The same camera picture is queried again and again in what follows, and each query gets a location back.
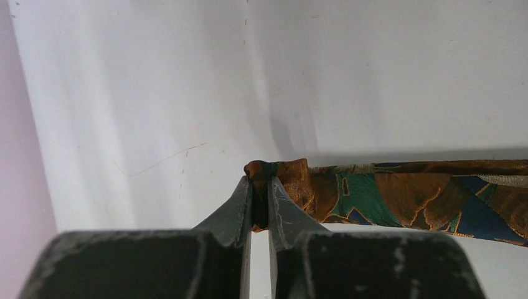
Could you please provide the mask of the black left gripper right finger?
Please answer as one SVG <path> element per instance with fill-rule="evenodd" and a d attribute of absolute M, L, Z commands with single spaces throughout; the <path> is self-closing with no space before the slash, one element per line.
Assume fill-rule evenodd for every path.
<path fill-rule="evenodd" d="M 331 232 L 268 182 L 274 298 L 484 298 L 463 249 L 427 232 Z"/>

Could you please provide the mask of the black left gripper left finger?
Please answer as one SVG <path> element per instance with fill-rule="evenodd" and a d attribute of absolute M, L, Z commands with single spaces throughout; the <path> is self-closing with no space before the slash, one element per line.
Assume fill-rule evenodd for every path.
<path fill-rule="evenodd" d="M 42 251 L 20 298 L 248 298 L 252 186 L 189 230 L 70 231 Z"/>

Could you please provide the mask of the dark floral patterned tie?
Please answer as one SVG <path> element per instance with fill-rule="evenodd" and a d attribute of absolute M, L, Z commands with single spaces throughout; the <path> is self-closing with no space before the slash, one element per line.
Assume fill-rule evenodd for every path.
<path fill-rule="evenodd" d="M 252 161 L 253 228 L 268 226 L 268 184 L 320 223 L 442 231 L 527 245 L 527 161 L 414 161 L 311 167 Z"/>

